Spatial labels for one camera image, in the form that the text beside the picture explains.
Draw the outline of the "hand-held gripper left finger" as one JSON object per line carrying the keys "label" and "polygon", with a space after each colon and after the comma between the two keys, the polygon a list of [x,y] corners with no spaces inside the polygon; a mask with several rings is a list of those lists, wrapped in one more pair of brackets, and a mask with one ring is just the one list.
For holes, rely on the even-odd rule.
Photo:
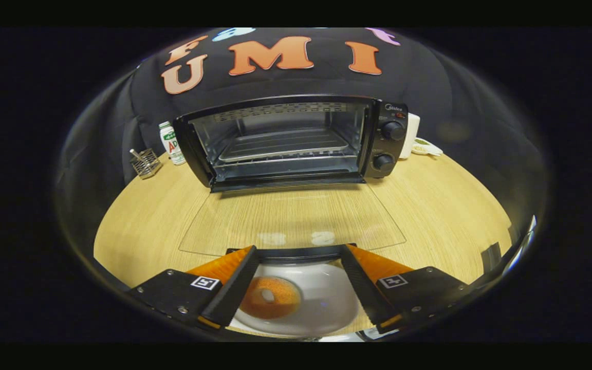
{"label": "hand-held gripper left finger", "polygon": [[221,330],[232,322],[259,262],[256,246],[249,246],[188,272],[167,269],[127,294],[185,326]]}

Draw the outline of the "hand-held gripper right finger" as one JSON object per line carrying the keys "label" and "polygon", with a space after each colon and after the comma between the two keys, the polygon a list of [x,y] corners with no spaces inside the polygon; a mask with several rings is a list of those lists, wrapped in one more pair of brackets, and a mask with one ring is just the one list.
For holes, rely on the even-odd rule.
{"label": "hand-held gripper right finger", "polygon": [[355,244],[341,262],[360,304],[378,333],[415,330],[460,307],[469,285],[435,267],[413,269]]}

